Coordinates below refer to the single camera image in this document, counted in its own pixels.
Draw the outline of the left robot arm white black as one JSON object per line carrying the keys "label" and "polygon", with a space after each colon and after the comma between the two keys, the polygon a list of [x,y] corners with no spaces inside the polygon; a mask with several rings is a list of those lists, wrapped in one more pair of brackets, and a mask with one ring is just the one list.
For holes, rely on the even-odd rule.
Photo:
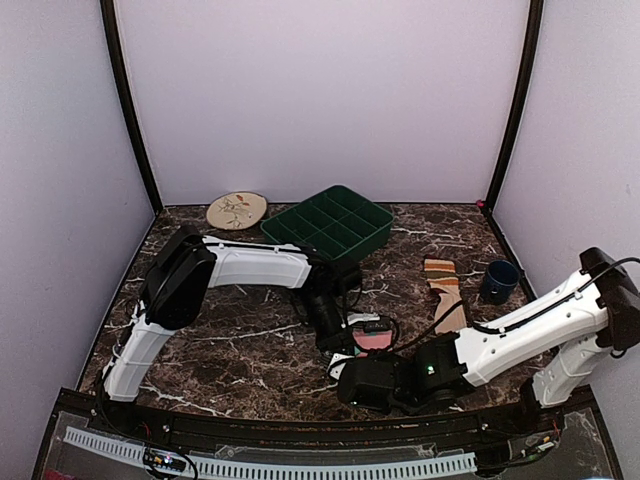
{"label": "left robot arm white black", "polygon": [[322,352],[354,348],[346,293],[361,279],[357,263],[331,260],[306,244],[268,245],[205,236],[180,227],[152,260],[130,323],[112,349],[101,376],[109,399],[101,417],[120,436],[141,427],[128,403],[156,356],[177,331],[198,317],[206,293],[228,285],[283,287],[298,298]]}

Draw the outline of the pink patterned sock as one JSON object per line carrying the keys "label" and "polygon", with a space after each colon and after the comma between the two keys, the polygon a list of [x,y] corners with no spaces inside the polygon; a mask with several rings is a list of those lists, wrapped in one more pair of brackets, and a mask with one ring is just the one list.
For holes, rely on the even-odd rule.
{"label": "pink patterned sock", "polygon": [[387,350],[393,339],[392,330],[365,332],[363,329],[353,329],[352,335],[356,343],[354,347],[356,357],[367,356],[369,350]]}

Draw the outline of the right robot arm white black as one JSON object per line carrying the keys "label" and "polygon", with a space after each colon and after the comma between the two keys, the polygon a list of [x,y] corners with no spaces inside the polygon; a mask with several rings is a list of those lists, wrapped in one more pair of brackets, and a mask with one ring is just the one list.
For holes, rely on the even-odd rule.
{"label": "right robot arm white black", "polygon": [[557,348],[553,360],[527,381],[531,396],[510,413],[517,432],[534,432],[549,408],[566,402],[601,359],[639,342],[639,290],[624,268],[628,261],[592,247],[580,262],[578,271],[546,295],[493,321],[439,335],[410,359],[387,353],[348,360],[338,399],[382,413],[420,415],[444,409]]}

